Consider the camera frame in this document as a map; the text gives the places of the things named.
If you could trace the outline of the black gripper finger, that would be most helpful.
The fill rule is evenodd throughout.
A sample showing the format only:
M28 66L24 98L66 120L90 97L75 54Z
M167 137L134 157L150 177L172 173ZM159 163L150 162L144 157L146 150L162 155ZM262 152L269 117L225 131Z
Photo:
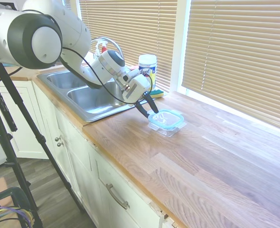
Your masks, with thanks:
M152 97L150 96L149 92L145 92L143 94L143 98L146 100L146 102L149 104L149 106L151 107L152 111L154 113L158 113L158 108L154 102L154 100L152 99Z
M135 102L135 107L145 118L148 118L148 112L143 108L139 101Z

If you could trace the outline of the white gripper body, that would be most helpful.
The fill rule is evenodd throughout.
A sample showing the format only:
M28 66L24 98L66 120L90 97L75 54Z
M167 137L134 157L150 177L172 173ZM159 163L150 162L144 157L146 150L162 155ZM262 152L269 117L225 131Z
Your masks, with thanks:
M125 103L133 104L137 102L145 92L151 88L151 83L144 75L134 77L128 84L128 89L123 92Z

